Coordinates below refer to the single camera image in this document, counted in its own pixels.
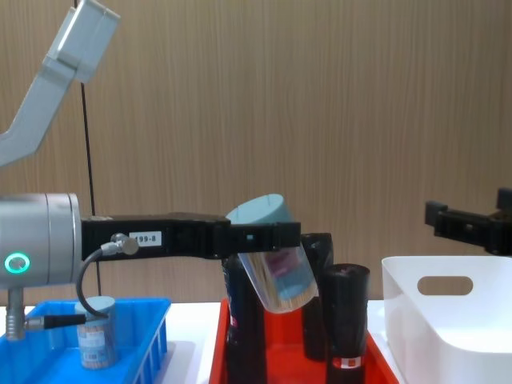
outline green indicator light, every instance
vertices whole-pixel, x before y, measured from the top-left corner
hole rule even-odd
[[[6,257],[3,265],[10,274],[22,274],[30,267],[30,259],[26,254],[14,252]]]

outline wood panel background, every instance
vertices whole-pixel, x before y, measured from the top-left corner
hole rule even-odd
[[[371,268],[373,297],[386,256],[483,252],[434,238],[423,209],[491,212],[512,185],[507,0],[105,4],[122,24],[86,86],[99,214],[281,193],[304,231],[333,233],[337,262]],[[224,295],[199,260],[104,263],[102,285]]]
[[[0,2],[0,132],[12,123],[70,6],[70,0]],[[0,195],[44,192],[76,193],[82,212],[90,213],[79,83],[72,85],[39,152],[0,168]],[[87,272],[85,289],[94,294],[96,274]],[[75,296],[71,285],[25,290],[26,304]],[[6,303],[6,292],[0,303]]]

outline black cylinder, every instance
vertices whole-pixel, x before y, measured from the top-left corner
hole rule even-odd
[[[328,384],[363,384],[370,270],[335,264],[320,278]]]
[[[228,384],[265,384],[266,352],[263,306],[235,254],[222,260],[230,304],[226,340]]]
[[[319,276],[333,264],[333,240],[330,234],[303,234],[302,247],[310,262],[314,278],[319,283]],[[302,308],[302,336],[304,355],[318,362],[326,360],[326,333],[322,320],[320,298],[313,298]]]

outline white table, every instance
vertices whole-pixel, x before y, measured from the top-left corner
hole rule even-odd
[[[33,307],[28,306],[26,313]],[[220,303],[172,304],[166,316],[167,355],[157,384],[207,384],[214,358]],[[0,307],[0,334],[6,326],[6,310]],[[368,330],[400,383],[405,383],[387,345],[384,302],[368,302]]]

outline black cable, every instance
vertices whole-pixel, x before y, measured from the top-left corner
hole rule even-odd
[[[74,7],[77,7],[77,1],[74,0]],[[86,154],[87,154],[87,172],[89,174],[89,195],[90,195],[90,210],[93,216],[96,215],[96,204],[94,202],[94,185],[93,185],[93,166],[90,158],[90,142],[89,142],[89,124],[87,122],[87,105],[86,105],[86,88],[81,84],[82,91],[82,112],[83,112],[83,126],[86,136]],[[98,284],[98,296],[102,295],[102,280],[99,273],[99,262],[96,262],[96,283]]]
[[[82,267],[80,268],[80,272],[78,272],[78,279],[77,279],[77,296],[78,300],[80,301],[80,304],[84,307],[84,309],[89,312],[90,314],[93,314],[94,316],[98,318],[108,318],[108,314],[104,314],[102,312],[99,312],[95,310],[92,306],[89,305],[89,303],[86,300],[86,297],[83,294],[82,290],[82,282],[83,282],[83,276],[86,274],[87,267],[92,262],[95,262],[98,258],[100,258],[103,255],[103,251],[101,248],[98,248],[95,252],[87,256],[86,260],[82,264]]]
[[[96,262],[96,283],[98,284],[98,296],[102,295],[102,280],[99,275],[99,262]]]

